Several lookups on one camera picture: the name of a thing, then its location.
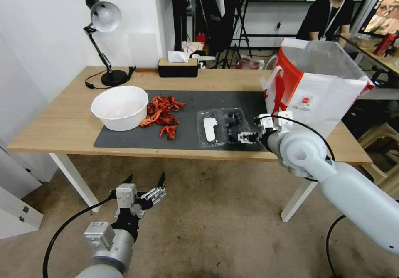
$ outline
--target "lamp shade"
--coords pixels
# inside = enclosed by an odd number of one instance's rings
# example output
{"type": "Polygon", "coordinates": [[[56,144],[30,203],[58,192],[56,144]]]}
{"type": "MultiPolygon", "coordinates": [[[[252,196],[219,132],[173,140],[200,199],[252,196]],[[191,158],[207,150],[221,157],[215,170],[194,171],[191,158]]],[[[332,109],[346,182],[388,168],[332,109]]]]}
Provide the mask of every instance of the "lamp shade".
{"type": "Polygon", "coordinates": [[[104,33],[115,30],[122,19],[118,6],[100,0],[86,0],[90,9],[90,18],[96,30],[104,33]]]}

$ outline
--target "lanyard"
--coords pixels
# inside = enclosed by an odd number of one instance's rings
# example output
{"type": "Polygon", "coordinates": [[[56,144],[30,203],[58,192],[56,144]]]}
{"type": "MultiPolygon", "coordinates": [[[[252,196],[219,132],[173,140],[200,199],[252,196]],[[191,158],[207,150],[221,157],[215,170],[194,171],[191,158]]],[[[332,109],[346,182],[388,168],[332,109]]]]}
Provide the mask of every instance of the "lanyard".
{"type": "MultiPolygon", "coordinates": [[[[334,15],[334,17],[332,18],[332,20],[330,21],[330,23],[327,25],[326,29],[324,30],[323,36],[325,36],[325,34],[327,33],[328,29],[329,29],[329,28],[331,27],[331,25],[333,24],[333,22],[334,22],[335,18],[337,17],[338,13],[341,11],[341,8],[342,8],[342,6],[344,5],[344,3],[345,3],[345,0],[342,1],[342,3],[341,3],[341,5],[340,5],[340,7],[339,7],[337,13],[334,15]]],[[[330,20],[331,12],[332,12],[332,10],[333,10],[333,5],[332,5],[332,4],[333,4],[333,3],[330,2],[330,13],[328,13],[327,23],[328,23],[328,21],[330,20]]]]}

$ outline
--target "black t-shirt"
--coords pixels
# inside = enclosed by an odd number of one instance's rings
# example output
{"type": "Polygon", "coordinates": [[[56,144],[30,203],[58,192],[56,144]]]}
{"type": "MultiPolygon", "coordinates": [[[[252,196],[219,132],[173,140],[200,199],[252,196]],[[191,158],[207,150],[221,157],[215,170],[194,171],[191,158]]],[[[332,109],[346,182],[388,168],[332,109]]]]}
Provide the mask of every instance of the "black t-shirt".
{"type": "MultiPolygon", "coordinates": [[[[339,11],[334,22],[326,32],[328,41],[334,39],[334,33],[340,26],[349,25],[353,14],[353,0],[345,0],[341,10],[339,11]]],[[[302,22],[302,25],[296,35],[296,39],[310,40],[310,32],[319,32],[319,39],[323,37],[324,30],[327,24],[330,23],[331,19],[337,13],[338,8],[332,8],[330,19],[327,20],[330,12],[330,1],[329,0],[316,0],[309,8],[308,13],[302,22]]]]}

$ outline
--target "plastic stool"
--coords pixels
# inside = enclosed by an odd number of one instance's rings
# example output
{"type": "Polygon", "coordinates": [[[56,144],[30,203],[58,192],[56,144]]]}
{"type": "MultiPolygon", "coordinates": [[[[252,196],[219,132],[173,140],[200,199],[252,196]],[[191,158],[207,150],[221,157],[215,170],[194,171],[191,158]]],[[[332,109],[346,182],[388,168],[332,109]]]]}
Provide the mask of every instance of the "plastic stool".
{"type": "MultiPolygon", "coordinates": [[[[392,118],[383,125],[372,127],[359,138],[359,144],[366,149],[373,142],[382,138],[390,138],[393,142],[399,143],[399,117],[392,118]]],[[[399,191],[399,158],[396,165],[388,172],[383,172],[374,163],[362,165],[362,167],[373,177],[374,183],[383,191],[392,195],[399,191]]]]}

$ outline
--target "person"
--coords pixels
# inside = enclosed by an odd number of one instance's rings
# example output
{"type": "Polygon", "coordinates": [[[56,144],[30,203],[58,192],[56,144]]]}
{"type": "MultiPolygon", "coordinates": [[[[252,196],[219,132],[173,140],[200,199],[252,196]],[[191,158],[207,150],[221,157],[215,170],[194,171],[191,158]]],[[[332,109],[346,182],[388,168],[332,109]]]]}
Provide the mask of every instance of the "person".
{"type": "MultiPolygon", "coordinates": [[[[339,27],[340,33],[349,33],[353,8],[353,0],[316,0],[310,6],[296,39],[333,41],[339,27]]],[[[338,43],[345,46],[342,38],[338,43]]]]}

